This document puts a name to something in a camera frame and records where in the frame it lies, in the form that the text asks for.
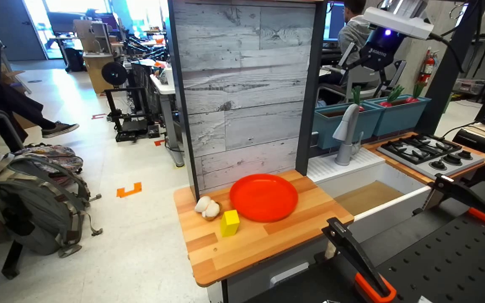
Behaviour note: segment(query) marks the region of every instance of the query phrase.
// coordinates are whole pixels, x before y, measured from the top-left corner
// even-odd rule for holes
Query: orange plate
[[[234,209],[245,218],[257,222],[274,222],[287,217],[295,209],[298,194],[285,179],[269,174],[241,178],[229,192]]]

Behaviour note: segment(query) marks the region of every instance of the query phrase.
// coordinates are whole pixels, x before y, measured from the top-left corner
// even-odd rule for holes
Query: red fire extinguisher
[[[420,69],[420,74],[418,77],[419,82],[428,83],[429,77],[432,76],[433,68],[435,67],[435,53],[431,54],[431,48],[428,48],[426,52],[426,57],[422,68]]]

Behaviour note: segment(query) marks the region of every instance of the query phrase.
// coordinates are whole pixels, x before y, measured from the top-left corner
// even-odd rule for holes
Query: yellow cube
[[[237,228],[239,228],[239,223],[239,215],[235,209],[225,211],[220,222],[222,237],[233,236],[237,232]]]

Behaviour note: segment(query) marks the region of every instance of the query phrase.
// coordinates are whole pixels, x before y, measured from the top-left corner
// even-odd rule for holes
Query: stove knob
[[[453,165],[461,165],[461,158],[456,156],[456,155],[453,155],[453,154],[448,154],[448,155],[444,156],[443,161],[445,161],[446,163],[453,164]]]
[[[445,170],[446,169],[446,165],[443,163],[442,160],[430,162],[429,166],[431,166],[435,169],[439,169],[439,170]]]
[[[469,151],[466,151],[466,150],[462,150],[458,153],[458,157],[461,157],[461,158],[464,158],[464,159],[473,159],[473,157],[471,157],[471,153]]]

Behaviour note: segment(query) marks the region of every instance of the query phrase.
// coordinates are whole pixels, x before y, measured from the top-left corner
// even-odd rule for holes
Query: teal planter
[[[333,138],[333,133],[342,121],[342,115],[336,117],[326,117],[326,113],[333,112],[344,112],[351,104],[342,103],[329,105],[325,107],[320,107],[315,110],[314,114],[314,125],[312,126],[312,131],[319,132],[319,138],[317,140],[317,146],[321,149],[327,149],[331,147],[340,146],[341,141]],[[373,130],[381,117],[381,112],[383,112],[383,107],[374,104],[364,104],[362,105],[365,111],[358,114],[357,126],[354,129],[353,142],[358,141],[360,132],[364,132],[362,140],[368,139],[372,136]]]
[[[402,100],[410,96],[411,95],[408,94],[400,95],[397,100]],[[418,97],[418,100],[418,102],[396,105],[392,107],[384,107],[379,105],[379,103],[386,101],[386,98],[373,98],[362,101],[362,106],[375,105],[384,109],[381,112],[381,117],[379,118],[379,122],[377,122],[375,131],[373,132],[374,136],[382,136],[415,127],[416,123],[418,123],[418,120],[420,119],[420,115],[422,115],[422,112],[431,99]]]

